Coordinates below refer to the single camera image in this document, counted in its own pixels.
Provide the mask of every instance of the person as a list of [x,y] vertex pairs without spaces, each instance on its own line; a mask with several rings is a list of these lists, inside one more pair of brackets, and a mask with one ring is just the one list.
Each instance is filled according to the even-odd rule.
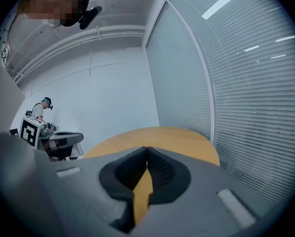
[[16,50],[18,36],[17,19],[23,17],[28,19],[41,20],[44,24],[52,27],[63,25],[72,26],[83,17],[89,0],[19,0],[12,8],[0,26],[0,62],[3,67],[8,68],[10,52]]
[[43,120],[43,111],[47,108],[53,109],[52,100],[49,97],[45,97],[41,102],[34,105],[30,116],[45,122]]

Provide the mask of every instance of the white ceiling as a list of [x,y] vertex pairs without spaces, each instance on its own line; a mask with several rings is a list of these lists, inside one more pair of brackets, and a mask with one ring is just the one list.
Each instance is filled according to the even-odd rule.
[[[99,26],[137,25],[145,26],[153,0],[89,0],[88,9],[100,5],[102,12],[91,22],[87,30]],[[12,77],[43,50],[80,34],[79,24],[71,27],[51,27],[41,20],[19,18],[10,33],[10,58],[8,71]]]

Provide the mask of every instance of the white wall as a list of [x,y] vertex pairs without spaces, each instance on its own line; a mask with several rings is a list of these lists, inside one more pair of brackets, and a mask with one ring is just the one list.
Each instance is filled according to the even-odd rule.
[[44,111],[44,120],[54,122],[60,130],[81,132],[84,153],[117,134],[159,126],[145,50],[126,47],[140,46],[136,38],[124,39],[83,44],[29,74],[19,85],[26,99],[11,128],[19,129],[25,111],[46,96],[52,99],[54,108]]

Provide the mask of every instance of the white t-shirt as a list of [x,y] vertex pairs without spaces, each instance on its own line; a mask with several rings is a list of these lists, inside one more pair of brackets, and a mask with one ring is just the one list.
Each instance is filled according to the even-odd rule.
[[43,105],[42,104],[37,104],[33,107],[31,117],[33,118],[38,118],[39,116],[43,117]]

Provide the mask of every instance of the headset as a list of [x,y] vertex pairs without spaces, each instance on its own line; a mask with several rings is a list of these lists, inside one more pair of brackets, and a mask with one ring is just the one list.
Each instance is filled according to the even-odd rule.
[[44,101],[45,99],[49,102],[48,108],[53,110],[52,100],[49,97],[44,97],[42,101]]
[[79,10],[77,14],[73,15],[72,19],[65,20],[64,23],[62,23],[63,26],[70,27],[77,22],[80,23],[79,27],[81,30],[84,30],[88,27],[88,25],[92,22],[92,20],[97,16],[101,11],[101,6],[96,6],[92,8],[91,10],[87,10],[89,4],[89,0],[83,0],[83,3],[78,6]]

